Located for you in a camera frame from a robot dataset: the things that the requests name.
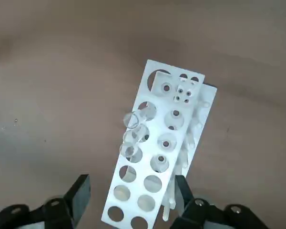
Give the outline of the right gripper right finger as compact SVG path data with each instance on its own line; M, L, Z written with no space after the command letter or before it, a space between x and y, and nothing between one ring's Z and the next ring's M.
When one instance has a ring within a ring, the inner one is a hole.
M176 229L269 229L253 211L240 204L219 209L196 198L182 175L175 176Z

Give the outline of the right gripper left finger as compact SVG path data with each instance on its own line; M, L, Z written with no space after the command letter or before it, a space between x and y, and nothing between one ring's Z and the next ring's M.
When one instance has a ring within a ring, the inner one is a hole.
M34 210L25 204L3 208L0 229L75 229L90 198L90 176L82 174L63 196L50 198Z

